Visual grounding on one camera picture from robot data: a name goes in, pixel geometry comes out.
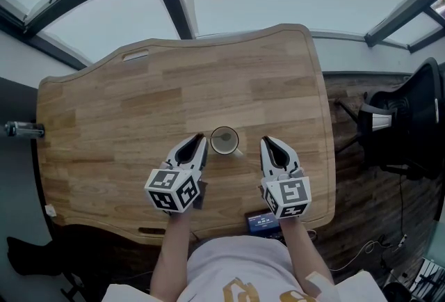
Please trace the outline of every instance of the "small white sticker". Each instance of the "small white sticker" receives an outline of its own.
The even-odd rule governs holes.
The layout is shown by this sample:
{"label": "small white sticker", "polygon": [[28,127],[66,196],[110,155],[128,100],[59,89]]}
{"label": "small white sticker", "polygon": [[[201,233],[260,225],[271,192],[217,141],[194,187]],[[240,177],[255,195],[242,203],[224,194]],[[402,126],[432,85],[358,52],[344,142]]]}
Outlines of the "small white sticker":
{"label": "small white sticker", "polygon": [[56,210],[53,205],[45,205],[44,210],[46,211],[47,215],[49,216],[56,216]]}

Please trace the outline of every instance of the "human arm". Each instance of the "human arm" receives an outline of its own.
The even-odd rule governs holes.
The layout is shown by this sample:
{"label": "human arm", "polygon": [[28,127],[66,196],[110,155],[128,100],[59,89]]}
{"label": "human arm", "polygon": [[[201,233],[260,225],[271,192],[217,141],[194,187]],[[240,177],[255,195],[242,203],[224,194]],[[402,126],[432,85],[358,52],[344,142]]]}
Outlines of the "human arm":
{"label": "human arm", "polygon": [[317,297],[321,291],[307,281],[306,277],[315,271],[325,276],[333,284],[334,281],[328,267],[315,249],[299,218],[280,219],[280,225],[291,256],[293,274],[305,293]]}
{"label": "human arm", "polygon": [[150,283],[150,295],[174,302],[187,286],[187,257],[191,208],[173,214],[168,221],[158,262]]}

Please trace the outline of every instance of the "white mug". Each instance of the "white mug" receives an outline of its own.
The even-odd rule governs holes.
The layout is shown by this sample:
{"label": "white mug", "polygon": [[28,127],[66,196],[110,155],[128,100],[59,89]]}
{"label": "white mug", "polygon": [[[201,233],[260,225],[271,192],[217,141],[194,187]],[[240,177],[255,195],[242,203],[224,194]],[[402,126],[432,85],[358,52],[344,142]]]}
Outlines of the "white mug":
{"label": "white mug", "polygon": [[236,157],[243,156],[243,153],[238,149],[238,134],[231,127],[216,128],[211,133],[210,144],[218,154],[233,154]]}

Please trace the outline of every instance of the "white wall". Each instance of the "white wall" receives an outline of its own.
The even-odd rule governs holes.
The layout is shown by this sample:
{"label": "white wall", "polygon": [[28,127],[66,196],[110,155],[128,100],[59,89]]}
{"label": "white wall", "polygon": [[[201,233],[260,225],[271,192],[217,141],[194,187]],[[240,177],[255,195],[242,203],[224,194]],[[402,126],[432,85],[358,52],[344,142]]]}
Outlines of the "white wall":
{"label": "white wall", "polygon": [[445,62],[445,38],[410,54],[406,49],[384,45],[368,47],[365,42],[314,38],[322,71],[408,72],[434,57]]}
{"label": "white wall", "polygon": [[0,31],[0,77],[38,88],[48,76],[76,72],[66,64],[43,54]]}
{"label": "white wall", "polygon": [[424,49],[414,52],[411,55],[411,61],[419,62],[422,61],[422,58],[427,57],[434,57],[439,64],[445,62],[445,38],[441,38]]}

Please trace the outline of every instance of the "gold print on shirt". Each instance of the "gold print on shirt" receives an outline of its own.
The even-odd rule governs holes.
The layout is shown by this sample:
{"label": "gold print on shirt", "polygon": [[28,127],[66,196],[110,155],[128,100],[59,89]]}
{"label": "gold print on shirt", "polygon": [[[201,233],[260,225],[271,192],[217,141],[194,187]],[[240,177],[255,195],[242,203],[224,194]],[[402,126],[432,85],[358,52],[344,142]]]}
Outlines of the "gold print on shirt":
{"label": "gold print on shirt", "polygon": [[239,278],[235,278],[223,287],[224,302],[234,302],[234,291],[236,290],[238,290],[238,302],[259,302],[255,287],[251,283],[244,285]]}
{"label": "gold print on shirt", "polygon": [[280,302],[316,302],[316,300],[297,291],[288,291],[280,294]]}

